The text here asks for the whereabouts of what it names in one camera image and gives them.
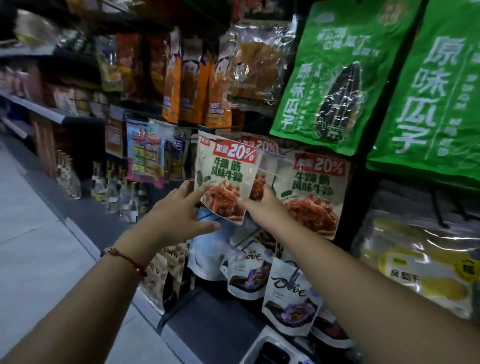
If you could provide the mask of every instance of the person's left hand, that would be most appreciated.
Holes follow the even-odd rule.
[[[195,204],[210,186],[204,185],[187,195],[188,187],[189,181],[185,181],[179,189],[174,189],[158,201],[150,212],[119,238],[115,244],[120,245],[118,249],[122,251],[126,246],[130,250],[131,244],[146,244],[155,255],[166,246],[218,230],[218,222],[199,222],[193,215]]]

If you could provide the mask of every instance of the forearm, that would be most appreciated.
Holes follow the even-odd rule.
[[[368,363],[477,363],[477,328],[299,224],[276,236]]]
[[[142,265],[152,255],[149,245],[132,242],[129,233],[115,247],[134,260],[140,259]],[[140,278],[129,262],[105,255],[2,364],[103,363]]]

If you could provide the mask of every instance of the red string bracelet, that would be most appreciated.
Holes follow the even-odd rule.
[[[140,274],[140,277],[145,278],[147,276],[147,272],[145,271],[144,266],[142,266],[141,264],[138,264],[132,258],[130,258],[126,255],[123,255],[122,253],[120,253],[118,251],[118,249],[109,248],[107,250],[107,254],[110,254],[111,256],[119,256],[120,258],[125,259],[127,262],[130,262],[131,265],[133,265],[133,268],[135,268],[135,270],[138,272],[138,274]]]

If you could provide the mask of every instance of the tiled floor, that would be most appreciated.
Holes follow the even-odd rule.
[[[0,358],[92,267],[93,258],[0,147]],[[179,364],[130,306],[108,364]]]

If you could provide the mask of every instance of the person's right hand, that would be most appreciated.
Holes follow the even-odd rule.
[[[261,202],[256,202],[248,198],[239,198],[238,204],[247,210],[252,219],[262,228],[272,235],[276,234],[276,228],[282,225],[296,223],[283,203],[274,196],[269,187],[264,188],[264,196]]]

